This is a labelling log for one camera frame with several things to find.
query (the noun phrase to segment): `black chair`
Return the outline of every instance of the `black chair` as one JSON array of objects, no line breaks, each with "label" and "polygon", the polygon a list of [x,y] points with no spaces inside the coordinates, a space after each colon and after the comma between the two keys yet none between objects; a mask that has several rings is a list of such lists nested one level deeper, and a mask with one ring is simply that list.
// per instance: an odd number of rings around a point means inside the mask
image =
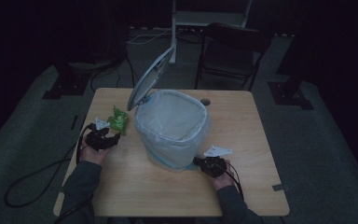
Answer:
[{"label": "black chair", "polygon": [[271,37],[257,30],[211,23],[202,31],[201,52],[197,70],[196,90],[202,73],[243,80],[252,77],[252,90],[261,59],[269,48]]}]

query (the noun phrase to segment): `plastic bag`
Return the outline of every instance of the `plastic bag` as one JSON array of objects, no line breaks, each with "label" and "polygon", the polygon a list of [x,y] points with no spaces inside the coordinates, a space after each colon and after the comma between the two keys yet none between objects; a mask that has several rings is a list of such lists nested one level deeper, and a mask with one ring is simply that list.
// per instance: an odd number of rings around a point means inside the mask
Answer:
[{"label": "plastic bag", "polygon": [[121,132],[123,135],[126,135],[126,126],[128,122],[128,116],[126,112],[123,112],[114,106],[113,117],[109,117],[107,121],[110,122],[110,128]]},{"label": "plastic bag", "polygon": [[161,90],[139,105],[134,124],[151,161],[170,171],[183,171],[208,135],[205,106],[179,91]]}]

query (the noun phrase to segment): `white trash can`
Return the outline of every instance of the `white trash can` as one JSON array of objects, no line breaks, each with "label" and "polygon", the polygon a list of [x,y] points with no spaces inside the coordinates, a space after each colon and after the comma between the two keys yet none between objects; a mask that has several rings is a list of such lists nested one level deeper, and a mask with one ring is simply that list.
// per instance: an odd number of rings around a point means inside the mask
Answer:
[{"label": "white trash can", "polygon": [[197,99],[173,90],[148,92],[158,82],[173,49],[159,56],[135,86],[128,110],[138,105],[134,124],[145,144],[149,160],[180,172],[191,166],[211,125],[205,106]]}]

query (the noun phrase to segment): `green wrapper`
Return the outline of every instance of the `green wrapper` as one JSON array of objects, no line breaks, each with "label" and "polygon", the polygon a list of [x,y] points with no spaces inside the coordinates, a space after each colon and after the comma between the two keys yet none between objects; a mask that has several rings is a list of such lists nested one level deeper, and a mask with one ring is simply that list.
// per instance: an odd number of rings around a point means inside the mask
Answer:
[{"label": "green wrapper", "polygon": [[121,132],[123,135],[126,135],[126,126],[128,121],[126,112],[123,112],[114,106],[113,117],[109,117],[107,121],[110,122],[110,128]]}]

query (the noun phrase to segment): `dark curtain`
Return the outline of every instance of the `dark curtain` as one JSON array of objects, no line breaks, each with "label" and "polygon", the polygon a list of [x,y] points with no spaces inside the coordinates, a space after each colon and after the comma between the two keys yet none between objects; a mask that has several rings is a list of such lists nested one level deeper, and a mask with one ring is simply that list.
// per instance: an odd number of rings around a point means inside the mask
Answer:
[{"label": "dark curtain", "polygon": [[318,87],[358,161],[358,1],[313,1],[278,73]]}]

